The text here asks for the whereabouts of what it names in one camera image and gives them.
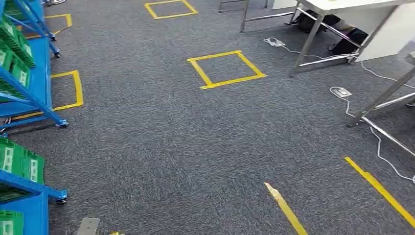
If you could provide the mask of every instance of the caster wheel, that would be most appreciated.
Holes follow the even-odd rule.
[[[60,125],[59,128],[64,129],[64,128],[67,128],[68,126],[69,126],[69,124],[63,124],[63,125]]]
[[[67,202],[67,200],[68,200],[68,198],[66,197],[66,198],[62,198],[62,199],[60,199],[60,200],[57,200],[56,201],[56,204],[58,204],[58,205],[63,205],[63,204],[65,204],[66,202]]]

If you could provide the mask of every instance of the blue metal shelf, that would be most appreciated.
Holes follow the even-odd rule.
[[[47,234],[48,200],[43,193],[0,204],[0,209],[23,213],[23,234]]]
[[[4,8],[4,2],[5,0],[0,0],[0,10],[2,10],[2,6]],[[0,67],[0,77],[24,96],[24,99],[21,99],[8,94],[0,93],[0,97],[10,100],[9,102],[0,103],[0,117],[15,117],[34,111],[42,111],[43,115],[13,121],[4,125],[0,124],[0,130],[44,119],[51,119],[57,126],[66,127],[68,126],[68,122],[59,117],[52,110],[49,68],[50,53],[47,48],[49,47],[52,50],[55,57],[59,58],[60,53],[59,49],[57,49],[50,41],[50,39],[55,40],[55,35],[49,31],[44,22],[45,16],[42,0],[14,0],[14,3],[28,20],[22,22],[14,19],[13,17],[8,17],[14,22],[14,24],[23,25],[25,28],[36,32],[40,35],[40,38],[29,40],[36,67],[31,69],[28,88],[22,86],[9,71]]]
[[[0,203],[0,209],[23,213],[24,235],[47,235],[49,198],[66,202],[66,190],[56,190],[0,170],[0,183],[31,193],[29,196]]]
[[[29,91],[47,107],[52,106],[50,93],[49,38],[29,40],[36,67],[30,69]],[[20,115],[39,108],[18,102],[0,103],[0,117]]]

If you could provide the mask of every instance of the green plastic crate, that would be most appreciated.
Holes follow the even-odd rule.
[[[20,47],[15,48],[14,52],[20,57],[26,66],[29,68],[35,67],[36,64],[32,56],[32,48],[30,47],[29,41],[19,31],[17,32],[17,36],[19,38]]]
[[[21,176],[26,150],[7,138],[0,138],[0,169]]]
[[[23,213],[0,211],[0,235],[23,235]]]
[[[20,82],[20,84],[26,88],[29,87],[30,70],[20,58],[13,58],[12,68],[10,72]]]
[[[13,59],[10,72],[22,85],[28,88],[30,84],[30,70],[19,56],[17,56],[14,52],[12,52],[12,54]],[[0,92],[15,96],[17,98],[25,99],[25,97],[20,92],[6,83],[2,78],[0,78]],[[8,101],[8,99],[0,98],[0,102]]]
[[[45,160],[43,157],[32,151],[27,151],[23,157],[23,175],[22,177],[39,184],[45,184],[43,170]]]
[[[18,38],[18,30],[13,25],[8,17],[4,14],[1,16],[0,21],[0,38],[10,47],[10,49],[15,49],[20,46]]]
[[[14,52],[6,46],[3,41],[0,41],[0,66],[9,71]]]

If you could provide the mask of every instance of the black bag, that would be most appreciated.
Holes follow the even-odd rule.
[[[362,44],[363,41],[368,36],[367,33],[361,31],[358,28],[354,28],[350,31],[347,35],[352,41],[357,44]],[[330,50],[334,55],[343,55],[343,54],[351,54],[357,49],[357,46],[353,45],[346,39],[342,39],[339,43],[337,43],[332,50]]]
[[[312,16],[314,16],[315,18],[318,17],[318,14],[315,13],[312,10],[306,10],[306,12]],[[325,16],[325,18],[323,19],[323,22],[326,23],[329,26],[333,26],[335,24],[337,24],[340,21],[340,18],[335,16],[335,15],[327,15]],[[304,33],[310,33],[311,29],[313,28],[313,25],[316,21],[313,20],[312,18],[308,17],[307,15],[305,15],[304,13],[301,13],[296,20],[293,22],[293,24],[297,25],[297,28],[299,28],[301,31],[303,31]],[[325,27],[323,25],[320,25],[319,29],[317,30],[317,32],[320,32],[322,30],[324,30]]]

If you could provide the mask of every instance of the white table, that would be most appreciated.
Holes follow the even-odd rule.
[[[326,61],[351,58],[351,56],[359,57],[359,59],[371,59],[381,56],[396,54],[415,34],[415,21],[413,15],[415,15],[415,0],[297,0],[296,9],[294,12],[286,12],[275,15],[256,17],[247,19],[249,0],[245,0],[245,9],[242,17],[241,32],[245,29],[245,23],[249,21],[256,21],[261,19],[268,19],[286,15],[292,15],[290,23],[292,23],[296,13],[302,12],[314,19],[316,22],[309,33],[307,40],[301,51],[301,55],[298,57],[297,62],[290,72],[290,76],[293,76],[299,67],[308,66],[312,64],[318,64]],[[275,0],[274,6],[287,7],[292,4],[292,0]],[[311,9],[318,13],[317,18],[307,14],[300,5],[305,8]],[[380,9],[382,14],[378,14],[379,11],[373,9]],[[368,11],[375,12],[377,17],[368,16]],[[361,16],[359,21],[356,16],[348,15],[350,13],[358,12]],[[360,24],[367,24],[369,26],[362,28],[369,36],[363,42],[363,44],[357,44],[349,39],[346,35],[342,34],[338,30],[334,29],[323,23],[325,15],[336,14],[343,18],[355,19],[357,27]],[[320,27],[325,26],[330,31],[334,32],[338,36],[348,40],[358,47],[358,50],[351,55],[339,55],[328,59],[314,61],[310,63],[302,63],[304,56],[310,49],[311,43]]]

